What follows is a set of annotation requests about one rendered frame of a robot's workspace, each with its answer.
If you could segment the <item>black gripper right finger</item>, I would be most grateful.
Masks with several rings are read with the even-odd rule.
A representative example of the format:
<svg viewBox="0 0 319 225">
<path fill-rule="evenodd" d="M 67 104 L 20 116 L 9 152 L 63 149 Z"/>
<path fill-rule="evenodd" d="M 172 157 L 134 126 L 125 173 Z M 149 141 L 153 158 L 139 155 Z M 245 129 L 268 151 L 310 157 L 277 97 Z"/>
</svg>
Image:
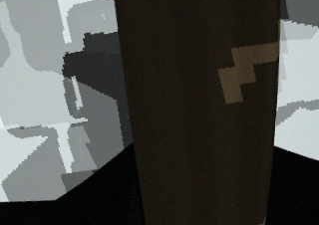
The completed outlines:
<svg viewBox="0 0 319 225">
<path fill-rule="evenodd" d="M 319 160 L 274 145 L 264 225 L 319 225 Z"/>
</svg>

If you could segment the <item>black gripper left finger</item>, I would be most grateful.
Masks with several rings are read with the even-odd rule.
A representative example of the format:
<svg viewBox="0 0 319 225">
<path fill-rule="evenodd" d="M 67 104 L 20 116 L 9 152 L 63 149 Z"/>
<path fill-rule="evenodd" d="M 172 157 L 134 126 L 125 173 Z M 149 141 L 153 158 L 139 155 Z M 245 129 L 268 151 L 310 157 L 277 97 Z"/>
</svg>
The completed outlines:
<svg viewBox="0 0 319 225">
<path fill-rule="evenodd" d="M 57 200 L 0 202 L 0 225 L 147 225 L 135 143 Z"/>
</svg>

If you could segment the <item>dark brown wooden board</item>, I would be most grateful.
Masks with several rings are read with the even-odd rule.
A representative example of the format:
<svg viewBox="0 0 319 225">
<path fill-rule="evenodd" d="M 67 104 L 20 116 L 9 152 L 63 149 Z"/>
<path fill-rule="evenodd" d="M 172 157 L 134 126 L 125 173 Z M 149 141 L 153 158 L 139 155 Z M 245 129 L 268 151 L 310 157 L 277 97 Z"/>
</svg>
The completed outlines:
<svg viewBox="0 0 319 225">
<path fill-rule="evenodd" d="M 280 0 L 115 0 L 147 225 L 264 225 Z"/>
</svg>

